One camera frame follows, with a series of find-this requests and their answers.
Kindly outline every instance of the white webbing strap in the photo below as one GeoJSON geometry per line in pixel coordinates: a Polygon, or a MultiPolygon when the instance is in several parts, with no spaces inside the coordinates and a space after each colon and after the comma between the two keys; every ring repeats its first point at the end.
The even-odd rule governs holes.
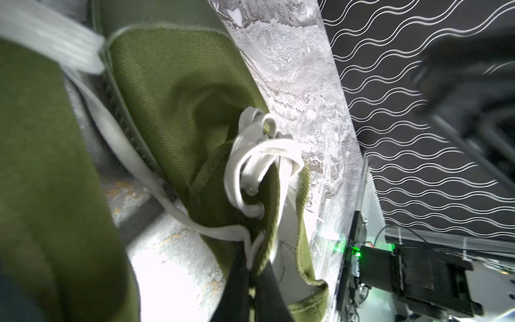
{"type": "Polygon", "coordinates": [[[35,0],[0,1],[0,38],[74,70],[104,70],[98,55],[104,38],[35,0]]]}

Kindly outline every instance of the black wavy pattern wallpaper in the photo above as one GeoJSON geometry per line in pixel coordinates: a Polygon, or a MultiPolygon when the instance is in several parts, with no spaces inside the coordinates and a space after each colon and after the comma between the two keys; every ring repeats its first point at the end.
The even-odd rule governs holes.
{"type": "Polygon", "coordinates": [[[515,241],[515,196],[415,116],[426,100],[410,80],[429,44],[515,25],[515,1],[319,0],[319,6],[386,223],[515,241]]]}

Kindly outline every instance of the black electronic device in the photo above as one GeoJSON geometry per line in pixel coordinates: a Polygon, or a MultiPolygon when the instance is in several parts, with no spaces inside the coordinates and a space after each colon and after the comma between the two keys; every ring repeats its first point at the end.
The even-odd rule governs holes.
{"type": "Polygon", "coordinates": [[[429,247],[398,245],[393,251],[362,247],[362,283],[396,294],[409,309],[436,320],[474,317],[482,306],[471,300],[465,271],[473,270],[461,257],[429,247]]]}

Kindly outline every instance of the black cable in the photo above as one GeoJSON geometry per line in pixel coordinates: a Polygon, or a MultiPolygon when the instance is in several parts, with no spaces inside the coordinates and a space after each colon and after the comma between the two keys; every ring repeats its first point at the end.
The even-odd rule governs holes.
{"type": "MultiPolygon", "coordinates": [[[[404,244],[399,244],[399,243],[389,243],[389,244],[405,246],[404,244]]],[[[498,251],[498,250],[486,250],[486,249],[468,249],[468,248],[455,248],[455,247],[452,247],[452,246],[442,246],[442,245],[433,245],[433,244],[431,244],[431,245],[432,245],[432,249],[434,249],[434,250],[439,250],[439,249],[440,250],[465,250],[465,251],[475,251],[475,252],[491,252],[491,253],[496,253],[497,252],[499,254],[513,254],[513,255],[515,255],[515,252],[512,252],[512,251],[498,251]]]]}
{"type": "Polygon", "coordinates": [[[500,108],[486,113],[479,123],[479,132],[482,138],[495,147],[508,160],[515,162],[515,149],[511,144],[511,138],[507,137],[499,129],[499,123],[515,116],[513,106],[500,108]]]}
{"type": "Polygon", "coordinates": [[[374,240],[374,247],[375,247],[375,244],[377,243],[377,239],[379,238],[379,235],[383,232],[383,230],[385,230],[388,227],[399,227],[399,228],[407,229],[407,230],[411,231],[412,233],[414,233],[415,235],[417,235],[417,237],[420,238],[421,240],[423,240],[425,243],[429,244],[429,242],[427,240],[425,240],[421,235],[414,232],[411,228],[403,227],[403,226],[399,226],[399,225],[386,225],[383,228],[381,228],[381,230],[377,233],[377,236],[375,237],[375,240],[374,240]]]}
{"type": "Polygon", "coordinates": [[[465,250],[465,251],[478,251],[478,252],[498,252],[499,254],[513,254],[513,251],[498,251],[498,250],[486,250],[486,249],[468,249],[468,248],[454,248],[452,246],[443,246],[443,247],[434,247],[434,249],[455,249],[455,250],[465,250]]]}
{"type": "Polygon", "coordinates": [[[354,307],[354,313],[356,313],[357,316],[357,322],[359,322],[359,314],[357,313],[357,305],[356,302],[352,301],[353,307],[354,307]]]}

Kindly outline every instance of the green canvas fabric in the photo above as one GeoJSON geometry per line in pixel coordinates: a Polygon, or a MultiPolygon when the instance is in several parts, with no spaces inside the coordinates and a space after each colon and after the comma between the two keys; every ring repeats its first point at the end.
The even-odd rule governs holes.
{"type": "MultiPolygon", "coordinates": [[[[155,160],[149,166],[174,187],[193,220],[208,227],[241,224],[253,238],[266,232],[254,265],[258,275],[277,236],[277,168],[270,168],[258,195],[248,198],[265,205],[261,221],[232,207],[223,183],[241,112],[253,106],[268,113],[252,75],[207,1],[130,0],[127,9],[119,1],[94,1],[93,18],[109,40],[106,76],[120,123],[144,159],[155,160]]],[[[307,167],[303,173],[297,268],[320,292],[289,308],[296,321],[308,322],[322,319],[328,289],[313,272],[302,220],[307,167]]],[[[234,244],[203,239],[227,274],[234,244]]]]}
{"type": "MultiPolygon", "coordinates": [[[[190,217],[208,227],[241,224],[253,238],[260,225],[273,222],[272,204],[259,221],[238,212],[225,195],[226,142],[236,137],[239,115],[248,106],[268,112],[230,39],[203,30],[135,29],[111,43],[110,57],[130,116],[190,217]]],[[[276,191],[277,183],[256,198],[276,191]]],[[[234,245],[204,239],[228,272],[234,245]]]]}
{"type": "Polygon", "coordinates": [[[297,261],[297,271],[302,279],[310,285],[318,286],[320,291],[303,301],[288,305],[288,309],[296,322],[322,321],[329,298],[328,284],[324,280],[317,280],[315,277],[310,244],[307,240],[306,227],[304,225],[304,208],[310,187],[310,170],[307,162],[304,161],[304,163],[306,166],[299,174],[299,189],[295,200],[297,218],[299,219],[295,259],[297,261]]]}
{"type": "Polygon", "coordinates": [[[138,287],[57,64],[0,41],[0,105],[3,274],[50,321],[138,321],[138,287]]]}

